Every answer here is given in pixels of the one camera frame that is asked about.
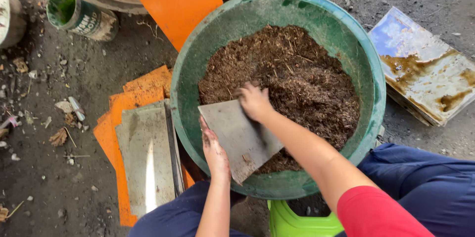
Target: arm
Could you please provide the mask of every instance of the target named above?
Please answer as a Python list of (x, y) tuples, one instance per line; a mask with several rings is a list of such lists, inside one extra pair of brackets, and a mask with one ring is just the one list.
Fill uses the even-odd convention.
[(241, 105), (248, 116), (266, 126), (289, 153), (315, 180), (330, 209), (347, 190), (357, 186), (376, 187), (358, 168), (333, 146), (306, 128), (276, 112), (269, 102), (268, 90), (247, 83), (241, 89)]
[(200, 117), (203, 152), (211, 172), (211, 185), (199, 222), (196, 237), (229, 236), (229, 212), (231, 172), (226, 152), (217, 140), (217, 136)]

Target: metal scraper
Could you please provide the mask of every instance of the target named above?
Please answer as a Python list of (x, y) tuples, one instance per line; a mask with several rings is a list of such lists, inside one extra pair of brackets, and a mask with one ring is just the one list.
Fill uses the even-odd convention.
[(238, 100), (198, 109), (226, 151), (231, 176), (239, 185), (284, 147), (269, 129), (246, 116)]

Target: green plastic basin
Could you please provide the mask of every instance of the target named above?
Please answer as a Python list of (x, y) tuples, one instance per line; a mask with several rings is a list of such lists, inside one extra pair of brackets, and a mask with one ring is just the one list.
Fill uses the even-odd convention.
[[(171, 81), (171, 110), (178, 137), (193, 161), (208, 175), (198, 123), (198, 82), (210, 57), (231, 40), (267, 24), (305, 28), (330, 55), (339, 58), (359, 95), (360, 119), (341, 154), (357, 165), (374, 147), (382, 122), (386, 87), (378, 53), (361, 25), (329, 0), (230, 0), (211, 12), (181, 48)], [(317, 193), (305, 171), (251, 175), (236, 192), (264, 199), (294, 199)]]

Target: lime green stool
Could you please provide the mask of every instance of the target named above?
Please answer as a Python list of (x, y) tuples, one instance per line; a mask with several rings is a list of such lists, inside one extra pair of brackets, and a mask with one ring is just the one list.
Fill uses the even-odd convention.
[(267, 206), (272, 237), (333, 237), (344, 230), (335, 213), (327, 217), (297, 216), (285, 200), (268, 200)]

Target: rust stain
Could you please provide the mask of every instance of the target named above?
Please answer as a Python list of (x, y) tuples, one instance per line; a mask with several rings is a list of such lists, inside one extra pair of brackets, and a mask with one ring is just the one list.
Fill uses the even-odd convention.
[(475, 86), (475, 71), (467, 68), (460, 74), (460, 76), (466, 79), (469, 86)]
[(417, 106), (419, 109), (421, 109), (422, 111), (424, 111), (424, 113), (432, 116), (433, 118), (435, 118), (437, 121), (442, 121), (442, 117), (440, 117), (438, 114), (436, 113), (433, 113), (431, 112), (429, 109), (427, 109), (424, 105), (416, 102), (414, 99), (412, 99), (411, 97), (408, 97), (408, 100), (410, 102), (412, 102), (415, 106)]
[(444, 97), (440, 98), (439, 99), (440, 103), (445, 105), (445, 107), (441, 108), (441, 111), (448, 112), (454, 109), (457, 105), (459, 105), (463, 101), (465, 96), (470, 93), (472, 93), (472, 89), (468, 89), (464, 92), (457, 93), (454, 96), (445, 95)]
[(409, 55), (408, 57), (380, 55), (380, 59), (391, 68), (391, 72), (396, 76), (395, 80), (386, 76), (386, 82), (404, 95), (406, 94), (407, 88), (414, 85), (414, 82), (418, 80), (419, 77), (429, 74), (426, 70), (428, 66), (437, 64), (441, 59), (458, 53), (458, 51), (450, 49), (439, 58), (434, 58), (427, 62), (419, 61), (417, 55)]

